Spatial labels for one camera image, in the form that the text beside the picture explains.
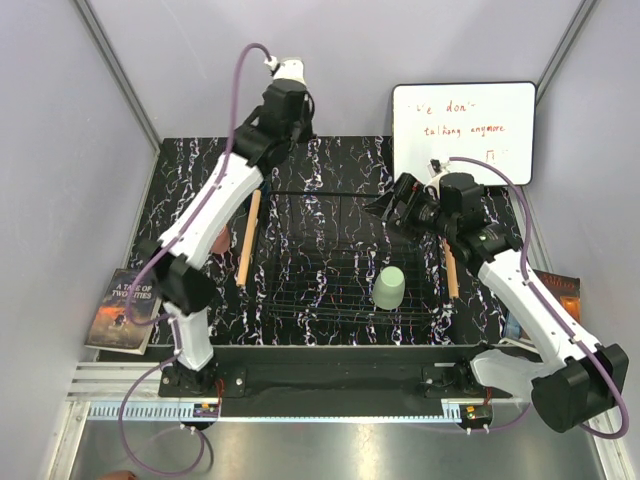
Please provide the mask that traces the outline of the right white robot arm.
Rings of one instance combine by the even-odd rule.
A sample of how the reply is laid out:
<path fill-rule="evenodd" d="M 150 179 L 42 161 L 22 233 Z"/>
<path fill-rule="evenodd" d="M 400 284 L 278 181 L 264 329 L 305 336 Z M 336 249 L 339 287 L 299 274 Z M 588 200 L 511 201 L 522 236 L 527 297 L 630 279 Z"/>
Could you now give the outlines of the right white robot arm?
<path fill-rule="evenodd" d="M 533 362 L 480 347 L 454 371 L 455 387 L 470 397 L 487 387 L 519 397 L 558 433 L 618 408 L 621 425 L 611 436 L 624 436 L 627 354 L 617 344 L 603 345 L 556 300 L 529 266 L 525 244 L 489 221 L 485 194 L 468 173 L 440 173 L 430 184 L 404 173 L 365 208 L 407 239 L 434 234 L 445 240 L 455 260 L 516 318 L 540 357 Z"/>

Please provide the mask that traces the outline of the light green cup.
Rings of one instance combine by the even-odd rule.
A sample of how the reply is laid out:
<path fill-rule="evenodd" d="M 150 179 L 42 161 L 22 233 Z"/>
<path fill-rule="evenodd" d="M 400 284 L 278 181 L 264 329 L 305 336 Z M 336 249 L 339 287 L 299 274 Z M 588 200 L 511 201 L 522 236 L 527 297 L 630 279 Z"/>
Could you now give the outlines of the light green cup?
<path fill-rule="evenodd" d="M 382 310 L 398 308 L 404 298 L 405 276 L 396 266 L 383 268 L 378 275 L 372 291 L 374 305 Z"/>

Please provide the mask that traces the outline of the pink cup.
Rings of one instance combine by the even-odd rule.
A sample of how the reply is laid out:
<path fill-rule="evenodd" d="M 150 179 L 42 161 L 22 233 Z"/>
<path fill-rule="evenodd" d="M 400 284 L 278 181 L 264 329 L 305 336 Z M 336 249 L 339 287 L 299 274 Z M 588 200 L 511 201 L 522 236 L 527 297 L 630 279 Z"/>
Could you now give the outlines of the pink cup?
<path fill-rule="evenodd" d="M 210 252 L 215 255 L 222 255 L 229 250 L 230 245 L 231 235 L 228 226 L 225 225 L 214 241 Z"/>

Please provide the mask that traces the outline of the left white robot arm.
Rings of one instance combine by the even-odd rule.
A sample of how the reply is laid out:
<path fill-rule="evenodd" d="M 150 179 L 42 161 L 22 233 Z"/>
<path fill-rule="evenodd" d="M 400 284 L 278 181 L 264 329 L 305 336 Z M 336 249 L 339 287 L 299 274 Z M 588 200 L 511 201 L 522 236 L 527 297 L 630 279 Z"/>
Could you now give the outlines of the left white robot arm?
<path fill-rule="evenodd" d="M 148 257 L 142 273 L 158 288 L 174 333 L 169 384 L 182 393 L 203 396 L 216 382 L 207 314 L 215 283 L 202 271 L 210 250 L 239 206 L 294 146 L 312 138 L 314 113 L 303 81 L 274 80 L 179 219 L 158 240 L 141 245 Z"/>

